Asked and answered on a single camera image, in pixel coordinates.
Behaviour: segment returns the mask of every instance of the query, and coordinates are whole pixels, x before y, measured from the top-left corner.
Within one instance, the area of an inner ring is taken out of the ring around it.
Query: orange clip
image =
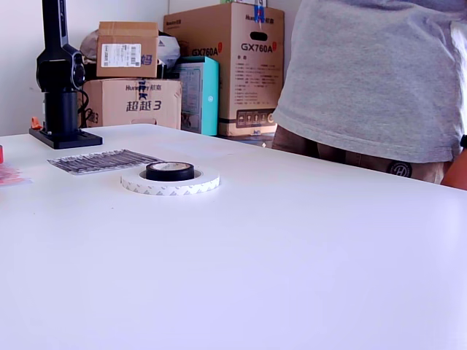
[[[41,130],[42,129],[41,123],[39,122],[39,119],[37,119],[37,117],[32,117],[31,128],[34,129],[34,130]]]

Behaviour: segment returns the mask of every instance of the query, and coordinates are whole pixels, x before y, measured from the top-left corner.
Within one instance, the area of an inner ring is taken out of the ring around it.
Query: teal box
[[[219,63],[208,57],[180,58],[171,77],[182,82],[182,130],[216,136]]]

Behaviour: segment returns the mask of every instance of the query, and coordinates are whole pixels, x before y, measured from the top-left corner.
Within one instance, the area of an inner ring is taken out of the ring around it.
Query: brown shorts
[[[280,126],[277,127],[272,148],[435,184],[441,183],[444,174],[451,166],[451,162],[419,164],[361,155],[324,144],[318,144],[315,141],[291,133]]]

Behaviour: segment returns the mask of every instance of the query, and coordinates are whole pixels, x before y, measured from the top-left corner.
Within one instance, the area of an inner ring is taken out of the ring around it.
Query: tape roll
[[[194,167],[195,178],[187,181],[160,182],[146,179],[146,168],[123,172],[120,182],[124,188],[143,195],[195,195],[211,191],[220,184],[220,175],[214,169]]]
[[[188,163],[158,162],[146,167],[146,179],[176,182],[195,178],[195,167]]]

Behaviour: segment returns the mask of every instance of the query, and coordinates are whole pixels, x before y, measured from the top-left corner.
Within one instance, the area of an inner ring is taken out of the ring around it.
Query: gray t-shirt
[[[302,0],[275,120],[364,155],[451,161],[463,134],[452,25],[466,14],[466,0]]]

